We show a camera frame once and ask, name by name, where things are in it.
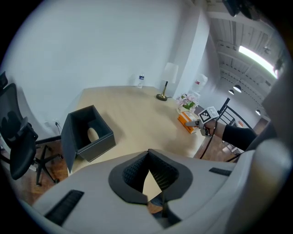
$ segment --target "ceiling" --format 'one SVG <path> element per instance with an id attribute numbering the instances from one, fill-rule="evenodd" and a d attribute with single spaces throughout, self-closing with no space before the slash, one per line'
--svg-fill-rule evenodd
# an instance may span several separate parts
<path id="1" fill-rule="evenodd" d="M 218 52 L 221 79 L 240 84 L 243 95 L 248 95 L 251 101 L 262 108 L 261 103 L 276 78 L 261 65 L 238 52 L 238 49 L 242 45 L 274 65 L 285 49 L 282 40 L 276 30 L 263 21 L 253 21 L 242 14 L 230 16 L 222 0 L 206 0 L 206 3 L 211 18 L 210 33 Z M 269 48 L 269 53 L 266 53 L 265 47 Z M 263 117 L 267 117 L 264 110 L 261 112 Z"/>

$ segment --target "white lampshade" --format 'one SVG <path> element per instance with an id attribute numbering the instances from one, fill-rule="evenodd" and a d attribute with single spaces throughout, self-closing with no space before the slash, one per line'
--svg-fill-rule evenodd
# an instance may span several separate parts
<path id="1" fill-rule="evenodd" d="M 162 80 L 175 83 L 176 82 L 176 77 L 178 73 L 178 65 L 173 64 L 173 63 L 167 63 L 163 74 L 162 74 Z"/>

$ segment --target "black sleeve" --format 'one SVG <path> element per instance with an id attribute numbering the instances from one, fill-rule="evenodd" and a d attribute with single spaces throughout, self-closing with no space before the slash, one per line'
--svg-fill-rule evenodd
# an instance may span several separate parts
<path id="1" fill-rule="evenodd" d="M 241 150 L 246 150 L 256 137 L 256 133 L 250 128 L 238 128 L 226 125 L 222 140 Z"/>

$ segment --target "white bottle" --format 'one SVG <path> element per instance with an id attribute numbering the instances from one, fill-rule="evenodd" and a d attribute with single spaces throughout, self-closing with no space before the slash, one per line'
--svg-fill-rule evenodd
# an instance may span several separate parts
<path id="1" fill-rule="evenodd" d="M 192 91 L 200 94 L 206 83 L 207 77 L 203 74 L 199 74 L 192 85 Z"/>
<path id="2" fill-rule="evenodd" d="M 145 81 L 145 75 L 142 73 L 139 77 L 138 77 L 138 85 L 137 87 L 138 88 L 142 88 L 143 84 L 144 84 L 144 81 Z"/>

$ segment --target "black office chair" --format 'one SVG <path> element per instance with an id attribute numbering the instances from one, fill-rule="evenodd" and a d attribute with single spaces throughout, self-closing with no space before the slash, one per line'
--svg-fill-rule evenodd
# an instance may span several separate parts
<path id="1" fill-rule="evenodd" d="M 30 165 L 36 163 L 38 164 L 37 186 L 41 186 L 39 179 L 42 170 L 54 183 L 59 182 L 59 179 L 52 178 L 45 164 L 56 157 L 61 159 L 63 157 L 56 154 L 45 158 L 46 149 L 52 151 L 49 146 L 45 145 L 41 159 L 35 158 L 38 135 L 34 132 L 32 125 L 28 123 L 27 117 L 23 118 L 20 113 L 16 85 L 13 83 L 0 91 L 0 133 L 11 148 L 9 163 L 10 173 L 14 180 L 23 176 Z"/>

